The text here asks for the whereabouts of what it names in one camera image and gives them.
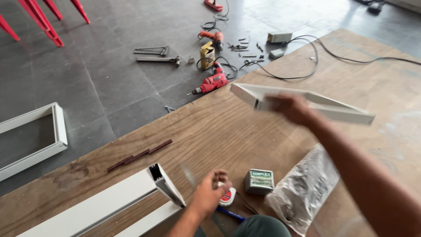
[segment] brown rubber strip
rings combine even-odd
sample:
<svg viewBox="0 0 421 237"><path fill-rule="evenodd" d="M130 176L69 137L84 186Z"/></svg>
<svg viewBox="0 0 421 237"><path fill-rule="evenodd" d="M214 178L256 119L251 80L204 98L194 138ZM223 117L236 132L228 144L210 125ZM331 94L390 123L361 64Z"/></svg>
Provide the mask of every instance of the brown rubber strip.
<svg viewBox="0 0 421 237"><path fill-rule="evenodd" d="M162 143L161 145L159 145L159 146L157 146L157 147L153 148L152 150L147 149L147 150L145 150L145 151L143 151L143 152L141 152L141 153L137 154L136 156L130 155L130 156L129 156L129 157L127 157L126 159L121 160L121 161L119 161L118 163L116 163L116 164L114 164L114 165L110 166L109 168L107 168L107 172L111 172L111 171L113 171L113 170L117 169L118 167L120 167L120 166L122 166L122 165L127 165L127 164L130 164L130 163L132 163L133 161L135 161L136 159L138 159L138 158L140 158L140 157L142 157L142 156L144 156L144 155L146 155L146 154L149 154L149 155L150 155L150 154L153 154L153 153L157 152L158 150L162 149L163 147L165 147L166 145L168 145L168 144L170 144L170 143L172 143L172 142L173 142L173 140L171 140L171 139L170 139L170 140L168 140L168 141L166 141L166 142Z"/></svg>
<svg viewBox="0 0 421 237"><path fill-rule="evenodd" d="M155 152L157 152L159 149L161 149L161 148L163 148L164 146L166 146L166 145L168 145L168 144L170 144L171 142L173 142L173 140L168 140L168 141L166 141L166 142L164 142L164 143L162 143L161 145L159 145L159 146L157 146L157 147L155 147L155 148L153 148L150 152L149 152L149 155L150 154L153 154L153 153L155 153Z"/></svg>
<svg viewBox="0 0 421 237"><path fill-rule="evenodd" d="M130 158L130 159L128 159L128 160L126 160L124 163L123 163L123 165L127 165L127 164L130 164L130 163L132 163L133 161L135 161L137 158L140 158L140 157L142 157L142 156L144 156L144 155L146 155L146 154L148 154L149 153L149 149L147 149L147 150L145 150L145 151L143 151L143 152L141 152L140 154L138 154L138 155L136 155L136 156L134 156L134 157L132 157L132 158Z"/></svg>
<svg viewBox="0 0 421 237"><path fill-rule="evenodd" d="M119 166L123 165L123 163L124 163L124 162L126 162L126 161L127 161L127 160L129 160L129 159L131 159L132 157L133 157L133 155L130 155L130 156L129 156L129 157L127 157L126 159L121 160L121 161L119 161L118 163L116 163L116 164L114 164L114 165L112 165L112 166L108 167L108 168L107 168L107 172L111 172L111 171L113 171L113 170L117 169L117 167L119 167Z"/></svg>

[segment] yellow cardboard box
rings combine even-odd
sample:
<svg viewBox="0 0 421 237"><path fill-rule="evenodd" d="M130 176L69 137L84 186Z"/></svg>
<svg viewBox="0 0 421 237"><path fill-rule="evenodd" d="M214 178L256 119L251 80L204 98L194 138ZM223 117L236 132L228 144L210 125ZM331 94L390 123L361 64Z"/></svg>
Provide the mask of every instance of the yellow cardboard box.
<svg viewBox="0 0 421 237"><path fill-rule="evenodd" d="M215 61L215 48L211 46L212 41L209 41L207 44L203 45L200 50L200 58L211 58L211 59L204 59L200 61L202 65L202 69L207 69L212 66L213 62Z"/></svg>

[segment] hand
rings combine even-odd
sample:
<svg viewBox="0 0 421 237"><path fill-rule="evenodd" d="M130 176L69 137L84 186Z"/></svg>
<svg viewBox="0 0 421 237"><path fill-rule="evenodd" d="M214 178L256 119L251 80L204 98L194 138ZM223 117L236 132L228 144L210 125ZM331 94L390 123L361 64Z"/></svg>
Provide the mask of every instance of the hand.
<svg viewBox="0 0 421 237"><path fill-rule="evenodd" d="M282 113L289 121L308 126L315 111L310 109L305 98L296 94L269 94L265 100L272 102L271 110Z"/></svg>
<svg viewBox="0 0 421 237"><path fill-rule="evenodd" d="M197 186L193 202L189 209L196 212L201 218L210 216L218 207L219 199L228 192L232 184L228 181L226 170L212 170Z"/></svg>

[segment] clear plastic bag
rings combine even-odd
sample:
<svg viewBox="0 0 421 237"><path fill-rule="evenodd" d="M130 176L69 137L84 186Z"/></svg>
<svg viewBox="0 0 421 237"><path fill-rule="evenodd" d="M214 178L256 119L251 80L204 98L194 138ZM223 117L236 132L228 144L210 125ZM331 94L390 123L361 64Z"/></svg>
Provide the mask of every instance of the clear plastic bag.
<svg viewBox="0 0 421 237"><path fill-rule="evenodd" d="M317 144L266 195L266 201L285 224L304 237L338 181L330 156Z"/></svg>

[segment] orange power drill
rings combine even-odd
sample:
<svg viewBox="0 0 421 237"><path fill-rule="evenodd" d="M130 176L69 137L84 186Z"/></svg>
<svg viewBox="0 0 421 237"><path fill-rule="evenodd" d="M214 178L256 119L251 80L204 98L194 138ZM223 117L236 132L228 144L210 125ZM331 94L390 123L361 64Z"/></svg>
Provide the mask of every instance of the orange power drill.
<svg viewBox="0 0 421 237"><path fill-rule="evenodd" d="M211 33L211 32L202 30L199 36L206 37L213 40L213 43L216 45L216 48L220 52L222 51L222 47L224 46L224 35L222 34L222 32L217 31L215 33Z"/></svg>

